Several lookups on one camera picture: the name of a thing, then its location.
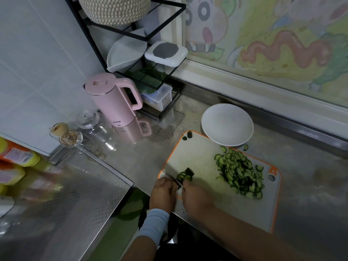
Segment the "pink electric kettle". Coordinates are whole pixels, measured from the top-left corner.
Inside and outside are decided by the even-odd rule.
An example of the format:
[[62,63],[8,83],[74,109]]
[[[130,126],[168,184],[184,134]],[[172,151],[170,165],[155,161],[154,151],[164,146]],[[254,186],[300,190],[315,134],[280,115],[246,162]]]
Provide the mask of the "pink electric kettle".
[[[124,88],[130,88],[137,104],[131,104]],[[85,90],[115,127],[130,124],[136,116],[135,110],[143,107],[139,92],[129,78],[116,78],[111,73],[100,73],[87,79]]]

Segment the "white plastic container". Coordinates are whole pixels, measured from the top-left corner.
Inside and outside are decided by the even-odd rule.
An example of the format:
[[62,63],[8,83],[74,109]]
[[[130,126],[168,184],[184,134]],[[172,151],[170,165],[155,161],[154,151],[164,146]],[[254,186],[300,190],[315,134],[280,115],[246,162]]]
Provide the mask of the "white plastic container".
[[140,96],[144,103],[147,103],[159,111],[163,111],[172,101],[172,89],[172,86],[164,83],[154,93],[141,93]]

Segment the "white wall tile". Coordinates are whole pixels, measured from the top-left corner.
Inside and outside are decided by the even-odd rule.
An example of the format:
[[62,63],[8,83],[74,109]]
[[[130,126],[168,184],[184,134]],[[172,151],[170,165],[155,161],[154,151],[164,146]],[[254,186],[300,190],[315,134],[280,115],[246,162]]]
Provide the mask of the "white wall tile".
[[105,72],[102,64],[99,62],[94,52],[88,54],[85,58],[78,61],[76,65],[86,79],[92,77],[95,74]]
[[34,93],[19,77],[0,63],[0,110],[2,113],[13,108]]
[[0,59],[39,87],[71,64],[27,0],[1,0]]
[[29,0],[72,61],[92,51],[65,0]]
[[59,143],[49,136],[49,128],[67,120],[54,106],[35,93],[2,115],[0,132],[51,153]]
[[82,87],[84,83],[85,78],[74,65],[71,65],[59,76],[43,85],[39,92],[61,113],[70,117],[91,100]]

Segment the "white plate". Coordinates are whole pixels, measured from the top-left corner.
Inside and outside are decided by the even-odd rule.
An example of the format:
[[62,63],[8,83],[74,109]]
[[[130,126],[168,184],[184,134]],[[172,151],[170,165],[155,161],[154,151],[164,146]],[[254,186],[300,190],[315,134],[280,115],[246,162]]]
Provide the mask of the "white plate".
[[247,142],[253,135],[254,123],[242,108],[220,103],[204,112],[202,128],[214,142],[225,146],[238,146]]
[[[140,28],[131,33],[145,36],[145,28]],[[147,47],[146,41],[141,41],[128,36],[123,36],[111,47],[107,55],[107,70],[115,72],[134,64],[140,59]]]

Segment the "kettle lid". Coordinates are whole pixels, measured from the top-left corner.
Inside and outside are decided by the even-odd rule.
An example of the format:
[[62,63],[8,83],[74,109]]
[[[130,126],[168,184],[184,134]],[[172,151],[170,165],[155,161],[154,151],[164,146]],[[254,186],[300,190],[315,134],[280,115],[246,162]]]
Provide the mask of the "kettle lid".
[[112,73],[100,73],[87,79],[85,90],[90,95],[103,95],[111,92],[116,86],[116,77]]

